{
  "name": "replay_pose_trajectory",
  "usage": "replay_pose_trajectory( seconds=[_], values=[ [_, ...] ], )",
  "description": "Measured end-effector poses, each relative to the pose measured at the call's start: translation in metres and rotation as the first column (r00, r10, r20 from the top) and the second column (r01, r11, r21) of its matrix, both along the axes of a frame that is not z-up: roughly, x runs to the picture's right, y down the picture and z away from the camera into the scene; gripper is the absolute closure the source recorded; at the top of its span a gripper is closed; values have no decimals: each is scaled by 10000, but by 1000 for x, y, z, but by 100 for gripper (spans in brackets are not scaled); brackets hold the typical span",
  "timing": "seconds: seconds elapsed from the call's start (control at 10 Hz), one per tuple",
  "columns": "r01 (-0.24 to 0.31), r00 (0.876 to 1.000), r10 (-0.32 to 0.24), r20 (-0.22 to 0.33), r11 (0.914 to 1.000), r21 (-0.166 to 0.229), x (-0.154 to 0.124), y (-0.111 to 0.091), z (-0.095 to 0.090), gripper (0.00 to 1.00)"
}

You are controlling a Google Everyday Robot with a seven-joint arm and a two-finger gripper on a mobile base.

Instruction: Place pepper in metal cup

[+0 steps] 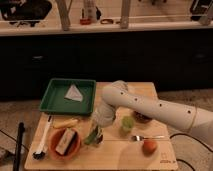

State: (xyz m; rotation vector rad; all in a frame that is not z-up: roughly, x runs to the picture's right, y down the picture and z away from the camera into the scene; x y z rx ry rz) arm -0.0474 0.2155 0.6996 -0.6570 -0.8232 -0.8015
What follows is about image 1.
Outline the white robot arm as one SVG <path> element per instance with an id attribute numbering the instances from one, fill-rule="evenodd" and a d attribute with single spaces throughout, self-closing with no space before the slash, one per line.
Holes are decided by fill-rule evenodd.
<path id="1" fill-rule="evenodd" d="M 170 125 L 202 140 L 213 147 L 213 112 L 189 105 L 155 100 L 136 95 L 124 81 L 115 81 L 103 87 L 101 102 L 92 114 L 100 127 L 113 124 L 119 107 L 126 107 L 146 117 Z"/>

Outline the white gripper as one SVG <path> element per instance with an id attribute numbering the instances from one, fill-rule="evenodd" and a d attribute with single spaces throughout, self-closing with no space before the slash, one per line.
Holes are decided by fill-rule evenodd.
<path id="1" fill-rule="evenodd" d="M 100 144 L 103 140 L 103 132 L 101 127 L 108 127 L 113 124 L 116 118 L 116 108 L 102 101 L 92 114 L 94 123 L 91 124 L 90 133 L 97 132 L 96 143 Z"/>

